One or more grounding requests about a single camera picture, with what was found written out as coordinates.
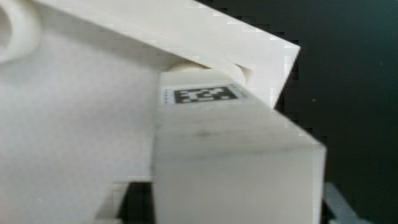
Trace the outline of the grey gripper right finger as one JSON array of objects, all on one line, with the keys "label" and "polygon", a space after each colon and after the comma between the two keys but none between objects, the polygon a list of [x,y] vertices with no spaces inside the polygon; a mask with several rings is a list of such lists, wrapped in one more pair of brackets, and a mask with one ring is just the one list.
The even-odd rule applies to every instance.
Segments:
[{"label": "grey gripper right finger", "polygon": [[328,182],[324,187],[324,202],[333,213],[328,224],[374,224],[360,217],[336,185]]}]

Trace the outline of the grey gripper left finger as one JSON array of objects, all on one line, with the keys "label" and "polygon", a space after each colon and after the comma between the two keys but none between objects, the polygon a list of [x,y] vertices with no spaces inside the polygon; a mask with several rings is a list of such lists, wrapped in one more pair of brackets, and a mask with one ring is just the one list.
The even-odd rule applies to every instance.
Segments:
[{"label": "grey gripper left finger", "polygon": [[120,182],[105,194],[95,224],[157,224],[152,183]]}]

